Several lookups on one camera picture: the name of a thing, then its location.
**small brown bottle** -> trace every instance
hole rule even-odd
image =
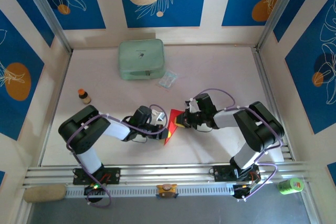
[[[84,89],[78,90],[78,96],[84,104],[89,104],[91,102],[91,97],[89,97],[89,95]]]

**green can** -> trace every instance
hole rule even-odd
[[[299,178],[291,178],[280,182],[278,184],[278,190],[282,194],[293,194],[302,191],[304,186],[303,181]]]

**mint green pouch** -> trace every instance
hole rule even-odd
[[[123,80],[148,80],[165,73],[160,39],[130,40],[119,45],[119,71]]]

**red object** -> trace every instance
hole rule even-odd
[[[182,114],[184,111],[180,111],[180,110],[171,110],[170,111],[170,115],[169,115],[169,121],[168,121],[168,130],[171,134],[170,137],[172,137],[172,135],[174,134],[177,126],[175,125],[174,121],[175,121],[175,118]],[[168,143],[170,137],[166,138],[165,141],[164,141],[164,145],[166,145],[166,143]]]

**white wall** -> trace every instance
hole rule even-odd
[[[50,49],[16,0],[0,0],[0,9],[45,63],[18,141],[0,134],[0,170],[6,172],[0,191],[0,222],[12,223],[21,200],[27,167],[34,164],[43,144],[68,56],[57,39]]]
[[[327,164],[336,161],[336,124],[314,135],[291,78],[285,57],[310,25],[327,0],[306,0],[279,43],[271,35],[261,56],[270,78],[279,110],[297,160],[309,161],[312,190],[323,223],[336,220],[336,188],[327,171]]]
[[[228,0],[204,0],[200,27],[128,29],[121,0],[98,0],[106,29],[67,30],[73,48],[118,46],[123,40],[159,38],[165,44],[227,43],[255,45],[263,26],[222,27]]]

